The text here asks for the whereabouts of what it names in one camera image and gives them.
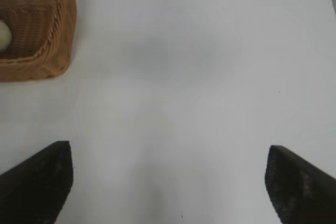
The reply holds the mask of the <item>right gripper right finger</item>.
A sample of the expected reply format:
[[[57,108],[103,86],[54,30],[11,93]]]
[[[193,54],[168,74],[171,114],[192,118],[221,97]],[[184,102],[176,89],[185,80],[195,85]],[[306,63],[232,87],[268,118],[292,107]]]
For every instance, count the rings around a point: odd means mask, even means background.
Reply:
[[[335,178],[281,145],[269,148],[265,186],[281,223],[335,223]]]

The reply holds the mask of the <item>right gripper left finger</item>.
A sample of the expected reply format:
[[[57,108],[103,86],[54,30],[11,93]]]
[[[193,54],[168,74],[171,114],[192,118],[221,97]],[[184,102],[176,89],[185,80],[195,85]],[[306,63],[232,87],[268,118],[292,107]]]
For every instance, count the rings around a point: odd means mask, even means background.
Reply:
[[[70,143],[56,141],[1,174],[1,223],[55,223],[73,171]]]

